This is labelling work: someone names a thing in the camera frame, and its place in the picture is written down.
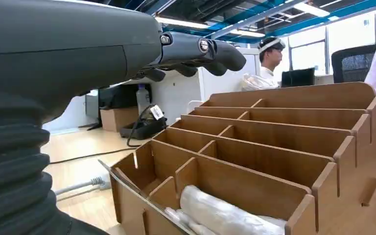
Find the wooden floor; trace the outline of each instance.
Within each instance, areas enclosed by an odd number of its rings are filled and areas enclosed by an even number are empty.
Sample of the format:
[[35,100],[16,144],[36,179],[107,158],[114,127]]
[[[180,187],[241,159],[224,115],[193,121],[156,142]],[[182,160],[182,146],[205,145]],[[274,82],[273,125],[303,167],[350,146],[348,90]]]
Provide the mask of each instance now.
[[[126,140],[118,133],[107,132],[101,129],[51,136],[50,142],[42,148],[42,152],[50,155],[51,162],[90,155],[100,152],[109,152],[127,148]],[[53,190],[65,188],[106,173],[98,163],[101,159],[107,165],[113,165],[131,151],[97,156],[72,162],[49,165],[45,171],[53,178]],[[86,191],[92,187],[76,190],[73,193],[62,194],[62,197]],[[111,190],[92,191],[74,198],[57,203],[60,210],[72,217],[107,231],[111,235],[125,235],[116,222]]]

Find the clear plastic sheet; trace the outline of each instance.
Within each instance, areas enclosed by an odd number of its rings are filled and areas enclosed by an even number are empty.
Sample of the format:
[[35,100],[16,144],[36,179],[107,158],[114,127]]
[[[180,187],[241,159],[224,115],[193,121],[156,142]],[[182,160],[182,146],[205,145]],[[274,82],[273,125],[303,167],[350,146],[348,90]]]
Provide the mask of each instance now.
[[194,222],[218,235],[284,235],[284,220],[250,214],[195,186],[185,187],[180,204]]

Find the computer monitor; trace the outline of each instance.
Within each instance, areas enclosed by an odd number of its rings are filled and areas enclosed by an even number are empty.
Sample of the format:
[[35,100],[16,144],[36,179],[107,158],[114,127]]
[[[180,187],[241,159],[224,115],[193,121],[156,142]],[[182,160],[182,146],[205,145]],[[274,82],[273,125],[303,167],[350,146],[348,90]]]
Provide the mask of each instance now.
[[292,70],[282,73],[282,87],[315,85],[315,68]]

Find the plastic bag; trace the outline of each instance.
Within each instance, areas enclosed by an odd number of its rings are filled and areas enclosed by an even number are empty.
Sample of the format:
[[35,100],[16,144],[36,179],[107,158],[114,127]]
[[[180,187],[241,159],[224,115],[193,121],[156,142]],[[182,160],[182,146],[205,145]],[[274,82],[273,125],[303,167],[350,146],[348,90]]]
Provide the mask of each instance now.
[[273,79],[266,79],[258,75],[245,73],[241,81],[242,91],[255,91],[278,88],[278,83]]
[[250,214],[195,186],[185,187],[180,204],[196,223],[219,235],[284,235],[284,220]]

